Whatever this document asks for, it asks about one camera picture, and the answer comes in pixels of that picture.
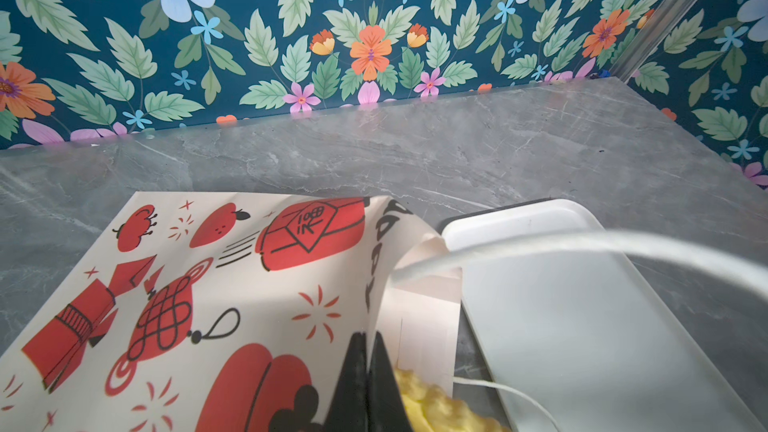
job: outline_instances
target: white cable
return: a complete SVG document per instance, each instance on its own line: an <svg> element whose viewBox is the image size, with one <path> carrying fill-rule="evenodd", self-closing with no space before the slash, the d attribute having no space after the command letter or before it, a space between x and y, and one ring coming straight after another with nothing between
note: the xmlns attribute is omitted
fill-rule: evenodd
<svg viewBox="0 0 768 432"><path fill-rule="evenodd" d="M466 385L480 385L482 387L490 387L494 389L500 389L500 390L506 390L507 392L512 392L513 394L522 397L523 399L526 399L528 402L536 406L539 410L541 410L544 415L547 416L550 422L552 422L552 425L554 426L554 429L557 432L563 432L560 426L558 425L558 422L552 417L552 414L549 413L549 410L545 409L543 405L541 405L539 402L537 402L532 397L526 395L525 393L521 392L520 390L513 389L509 387L508 385L502 385L502 384L496 384L495 382L488 382L487 380L475 380L475 379L465 379L461 377L454 377L453 381L455 384L466 384Z"/></svg>

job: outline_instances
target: marble surface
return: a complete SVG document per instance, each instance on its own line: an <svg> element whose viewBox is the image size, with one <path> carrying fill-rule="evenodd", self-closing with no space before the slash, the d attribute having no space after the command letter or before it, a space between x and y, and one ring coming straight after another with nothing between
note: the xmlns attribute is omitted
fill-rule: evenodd
<svg viewBox="0 0 768 432"><path fill-rule="evenodd" d="M0 351L137 190L387 194L437 227L569 198L607 228L768 263L768 194L616 79L276 116L0 153ZM676 267L640 272L768 424L768 305ZM487 374L462 321L457 374ZM456 386L501 417L493 391Z"/></svg>

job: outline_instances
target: white plastic tray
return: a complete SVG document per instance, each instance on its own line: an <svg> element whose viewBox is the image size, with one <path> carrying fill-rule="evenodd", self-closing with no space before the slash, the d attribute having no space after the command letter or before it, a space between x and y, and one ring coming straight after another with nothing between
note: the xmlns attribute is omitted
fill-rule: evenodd
<svg viewBox="0 0 768 432"><path fill-rule="evenodd" d="M449 249L515 235L602 229L569 200L451 222ZM564 432L763 431L622 254L559 252L464 269L462 303L493 379L552 412ZM501 392L519 432L554 428Z"/></svg>

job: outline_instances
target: floral wallpaper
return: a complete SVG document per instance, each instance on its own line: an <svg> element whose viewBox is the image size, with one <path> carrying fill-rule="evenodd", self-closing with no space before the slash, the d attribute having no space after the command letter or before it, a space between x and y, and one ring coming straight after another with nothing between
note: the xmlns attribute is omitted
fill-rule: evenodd
<svg viewBox="0 0 768 432"><path fill-rule="evenodd" d="M0 147L605 75L660 1L4 0Z"/></svg>
<svg viewBox="0 0 768 432"><path fill-rule="evenodd" d="M698 0L643 71L633 88L768 187L768 0Z"/></svg>

